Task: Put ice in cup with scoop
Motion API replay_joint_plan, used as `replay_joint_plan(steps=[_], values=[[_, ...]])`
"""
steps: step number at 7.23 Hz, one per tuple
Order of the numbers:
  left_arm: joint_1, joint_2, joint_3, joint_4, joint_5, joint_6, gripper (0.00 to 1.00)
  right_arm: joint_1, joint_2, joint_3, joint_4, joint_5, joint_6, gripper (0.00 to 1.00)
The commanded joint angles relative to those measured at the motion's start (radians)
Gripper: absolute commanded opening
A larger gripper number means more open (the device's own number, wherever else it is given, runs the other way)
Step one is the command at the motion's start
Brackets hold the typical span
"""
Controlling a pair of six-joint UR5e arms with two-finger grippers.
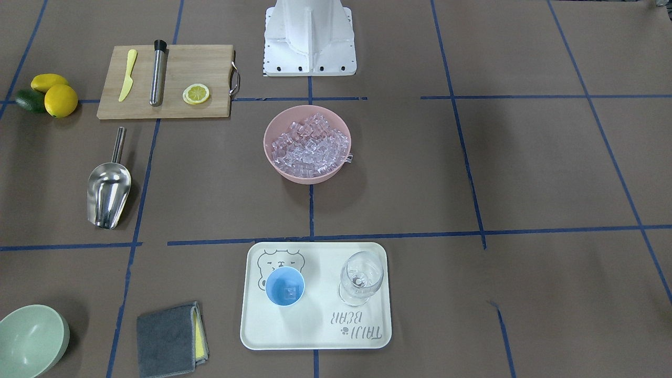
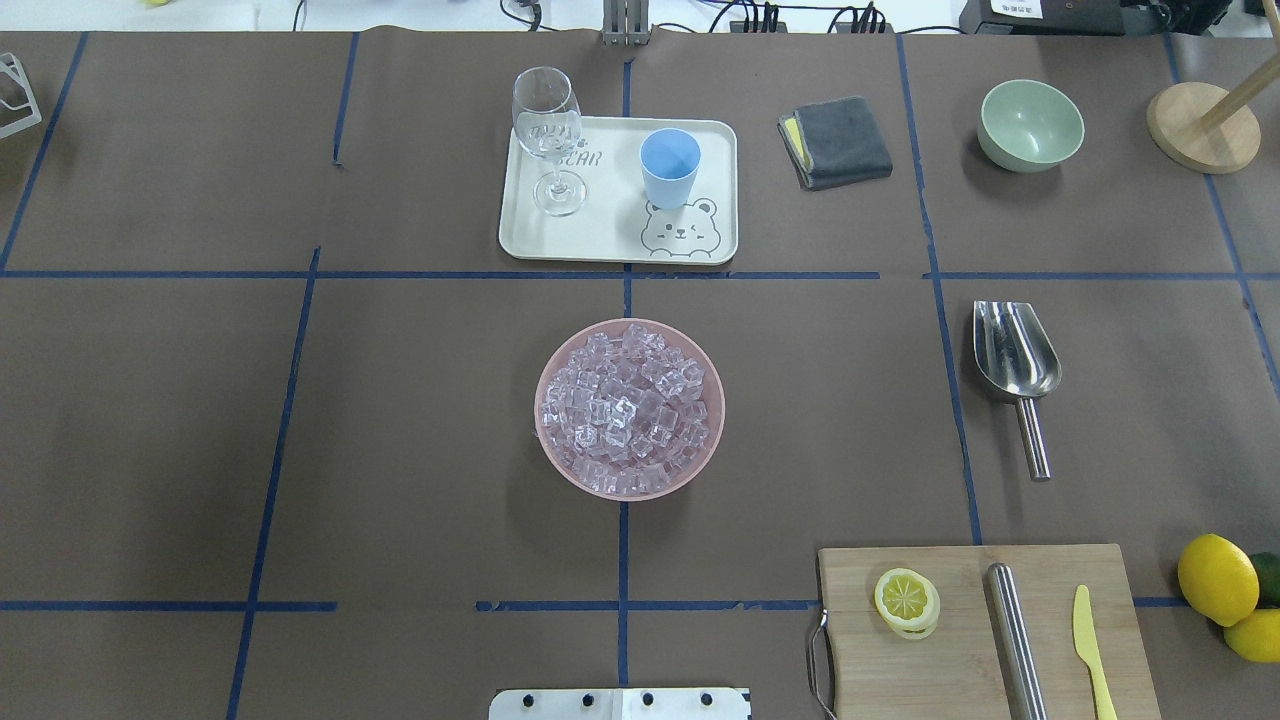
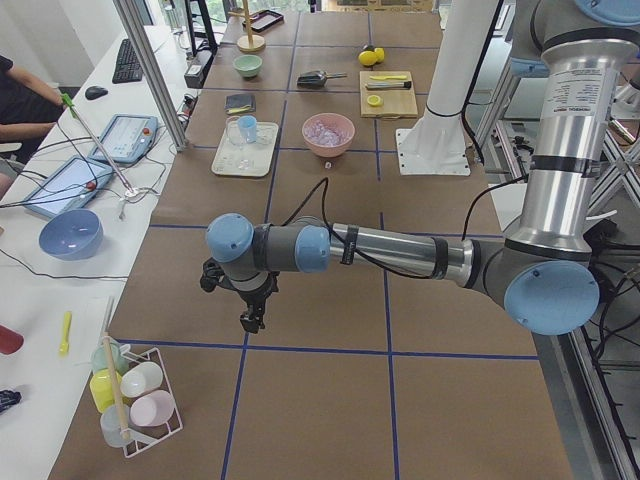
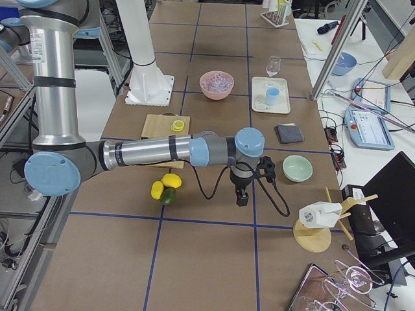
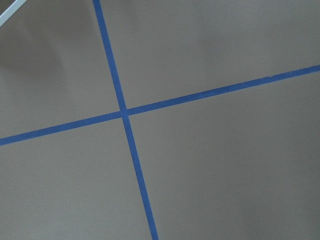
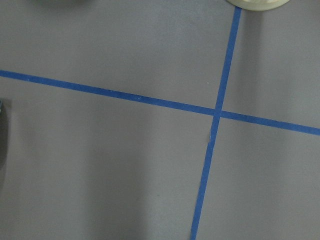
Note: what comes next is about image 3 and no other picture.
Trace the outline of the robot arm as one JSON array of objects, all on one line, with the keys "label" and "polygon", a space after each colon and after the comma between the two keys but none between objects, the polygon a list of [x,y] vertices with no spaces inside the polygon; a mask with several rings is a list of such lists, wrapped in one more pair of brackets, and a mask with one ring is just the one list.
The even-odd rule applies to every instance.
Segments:
[{"label": "robot arm", "polygon": [[363,260],[406,278],[450,280],[481,292],[537,334],[584,325],[600,298],[584,225],[618,76],[639,51],[639,5],[520,1],[512,25],[514,71],[543,73],[547,83],[523,210],[504,241],[420,237],[300,211],[281,225],[228,213],[207,228],[211,256],[201,288],[237,293],[246,305],[241,324],[257,333],[279,274],[322,272],[331,259]]}]

